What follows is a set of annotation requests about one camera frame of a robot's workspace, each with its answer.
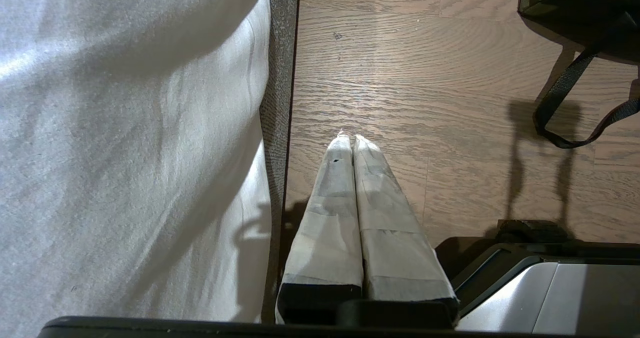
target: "gray upholstery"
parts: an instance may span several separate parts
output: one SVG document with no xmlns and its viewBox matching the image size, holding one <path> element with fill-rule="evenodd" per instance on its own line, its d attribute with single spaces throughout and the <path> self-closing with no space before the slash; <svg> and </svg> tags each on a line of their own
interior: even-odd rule
<svg viewBox="0 0 640 338">
<path fill-rule="evenodd" d="M 298 0 L 270 0 L 270 8 L 269 80 L 260 106 L 272 217 L 269 268 L 262 308 L 262 321 L 265 323 L 274 322 L 278 288 Z"/>
</svg>

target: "paper-wrapped object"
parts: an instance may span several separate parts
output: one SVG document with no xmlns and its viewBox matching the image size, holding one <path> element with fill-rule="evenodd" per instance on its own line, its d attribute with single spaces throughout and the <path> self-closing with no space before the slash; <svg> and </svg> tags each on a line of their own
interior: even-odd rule
<svg viewBox="0 0 640 338">
<path fill-rule="evenodd" d="M 286 310 L 331 315 L 327 308 L 361 296 L 363 276 L 352 147 L 341 133 L 324 154 L 286 259 L 276 321 L 288 321 Z M 296 323 L 318 321 L 298 316 Z"/>
<path fill-rule="evenodd" d="M 451 283 L 382 151 L 357 135 L 353 161 L 368 299 L 455 299 Z"/>
</svg>

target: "black bag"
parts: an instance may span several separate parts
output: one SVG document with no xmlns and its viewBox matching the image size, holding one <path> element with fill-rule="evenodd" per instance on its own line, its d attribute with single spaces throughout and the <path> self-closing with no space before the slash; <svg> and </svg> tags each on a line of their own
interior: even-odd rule
<svg viewBox="0 0 640 338">
<path fill-rule="evenodd" d="M 554 113 L 592 59 L 601 52 L 627 60 L 640 51 L 640 0 L 519 0 L 519 14 L 586 48 L 542 97 L 534 113 L 535 130 L 555 146 L 572 149 L 590 144 L 604 129 L 640 111 L 640 97 L 611 110 L 586 140 L 567 140 L 546 129 Z M 593 40 L 594 33 L 599 38 Z"/>
</svg>

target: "bag strap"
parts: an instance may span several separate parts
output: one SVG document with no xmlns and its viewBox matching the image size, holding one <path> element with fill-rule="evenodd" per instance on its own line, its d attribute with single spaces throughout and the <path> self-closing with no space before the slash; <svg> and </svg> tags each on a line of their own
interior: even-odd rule
<svg viewBox="0 0 640 338">
<path fill-rule="evenodd" d="M 553 117 L 554 113 L 560 107 L 560 104 L 567 98 L 569 91 L 576 85 L 580 76 L 585 73 L 585 69 L 592 62 L 594 57 L 606 47 L 612 46 L 615 42 L 618 42 L 622 38 L 625 38 L 628 33 L 633 32 L 638 27 L 636 26 L 633 18 L 629 13 L 624 13 L 618 21 L 611 26 L 608 31 L 596 42 L 588 46 L 582 53 L 565 69 L 560 77 L 553 83 L 548 92 L 544 95 L 540 104 L 535 109 L 533 114 L 533 122 L 535 124 L 535 131 L 538 135 L 546 138 L 556 147 L 562 149 L 573 149 L 590 144 L 598 137 L 602 135 L 605 128 L 611 126 L 619 120 L 626 119 L 640 112 L 640 97 L 631 98 L 626 102 L 613 108 L 602 120 L 598 126 L 593 130 L 591 135 L 585 140 L 567 140 L 553 131 L 546 129 L 547 124 Z"/>
</svg>

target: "white fabric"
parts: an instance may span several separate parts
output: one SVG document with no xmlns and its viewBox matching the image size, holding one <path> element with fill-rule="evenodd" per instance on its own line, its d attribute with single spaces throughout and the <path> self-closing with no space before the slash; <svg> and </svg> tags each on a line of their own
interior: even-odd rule
<svg viewBox="0 0 640 338">
<path fill-rule="evenodd" d="M 259 319 L 268 0 L 0 0 L 0 337 Z"/>
</svg>

